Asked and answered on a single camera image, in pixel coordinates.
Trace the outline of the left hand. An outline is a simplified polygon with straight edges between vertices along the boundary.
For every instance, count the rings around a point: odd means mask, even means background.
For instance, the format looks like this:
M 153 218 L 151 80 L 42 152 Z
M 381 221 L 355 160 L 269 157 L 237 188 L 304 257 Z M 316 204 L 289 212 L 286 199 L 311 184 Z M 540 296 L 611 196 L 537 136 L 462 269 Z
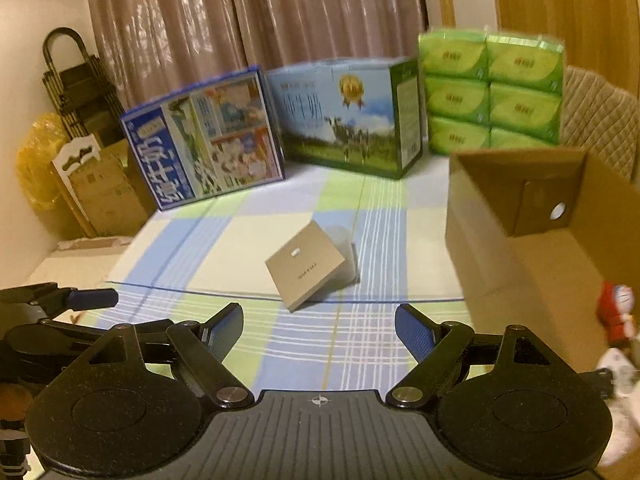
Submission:
M 0 419 L 19 422 L 27 414 L 32 404 L 32 394 L 20 384 L 0 384 Z

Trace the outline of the beige TP-Link router box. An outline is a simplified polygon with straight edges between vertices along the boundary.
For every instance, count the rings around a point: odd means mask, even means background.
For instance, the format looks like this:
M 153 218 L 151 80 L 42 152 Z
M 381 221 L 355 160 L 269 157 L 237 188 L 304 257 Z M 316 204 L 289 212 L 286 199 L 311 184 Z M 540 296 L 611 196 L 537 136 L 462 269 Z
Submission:
M 345 262 L 329 235 L 311 220 L 266 260 L 266 267 L 283 304 L 293 312 Z

